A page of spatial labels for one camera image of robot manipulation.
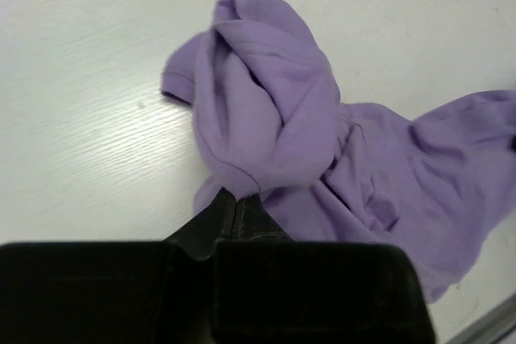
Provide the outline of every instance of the fabric fold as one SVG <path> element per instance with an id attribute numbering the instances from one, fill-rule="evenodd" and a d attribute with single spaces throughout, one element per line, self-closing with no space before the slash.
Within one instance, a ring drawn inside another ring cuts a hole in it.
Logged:
<path id="1" fill-rule="evenodd" d="M 193 104 L 198 149 L 221 187 L 259 193 L 294 239 L 391 243 L 437 300 L 516 206 L 516 92 L 462 97 L 413 122 L 344 105 L 310 29 L 282 0 L 218 0 L 211 27 L 165 66 Z"/>

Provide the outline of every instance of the purple fabric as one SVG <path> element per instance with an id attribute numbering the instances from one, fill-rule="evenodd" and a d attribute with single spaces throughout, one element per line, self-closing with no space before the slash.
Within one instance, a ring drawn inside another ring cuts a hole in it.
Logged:
<path id="1" fill-rule="evenodd" d="M 430 302 L 516 205 L 515 91 L 475 93 L 412 122 L 381 105 L 345 105 L 282 0 L 218 0 L 210 29 L 169 59 L 162 91 L 193 104 L 214 174 L 195 213 L 222 186 L 260 193 L 297 240 L 401 247 Z"/>

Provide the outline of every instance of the white table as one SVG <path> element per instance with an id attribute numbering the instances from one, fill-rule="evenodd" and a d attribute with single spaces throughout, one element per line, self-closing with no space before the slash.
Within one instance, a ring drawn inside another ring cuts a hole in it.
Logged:
<path id="1" fill-rule="evenodd" d="M 414 118 L 516 81 L 516 0 L 287 0 L 346 102 Z M 208 172 L 189 111 L 159 94 L 167 56 L 214 0 L 0 0 L 0 242 L 156 239 Z M 516 214 L 431 307 L 443 341 L 516 291 Z"/>

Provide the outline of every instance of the black object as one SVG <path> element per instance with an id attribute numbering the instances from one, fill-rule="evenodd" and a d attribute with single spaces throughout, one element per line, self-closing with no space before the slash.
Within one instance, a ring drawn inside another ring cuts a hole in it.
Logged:
<path id="1" fill-rule="evenodd" d="M 258 196 L 222 190 L 163 242 L 0 249 L 0 342 L 434 343 L 390 246 L 293 242 Z"/>

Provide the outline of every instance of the table surface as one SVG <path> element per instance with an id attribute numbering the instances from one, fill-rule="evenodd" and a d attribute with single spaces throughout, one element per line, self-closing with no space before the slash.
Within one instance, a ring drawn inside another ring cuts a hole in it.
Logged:
<path id="1" fill-rule="evenodd" d="M 343 100 L 416 116 L 513 88 L 516 0 L 286 0 Z M 159 94 L 214 0 L 0 0 L 0 242 L 157 239 L 208 171 L 190 112 Z M 442 341 L 516 291 L 516 213 L 431 306 Z"/>

